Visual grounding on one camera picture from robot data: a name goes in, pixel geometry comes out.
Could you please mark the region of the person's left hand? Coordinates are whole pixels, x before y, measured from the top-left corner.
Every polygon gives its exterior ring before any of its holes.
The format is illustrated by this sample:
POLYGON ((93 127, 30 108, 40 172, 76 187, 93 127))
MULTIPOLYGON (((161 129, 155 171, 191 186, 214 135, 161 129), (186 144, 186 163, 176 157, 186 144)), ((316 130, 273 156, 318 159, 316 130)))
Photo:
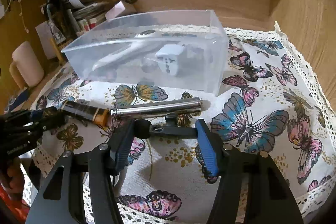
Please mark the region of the person's left hand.
POLYGON ((13 201, 21 201, 25 178, 21 170, 21 159, 16 157, 9 164, 5 173, 1 172, 1 186, 13 201))

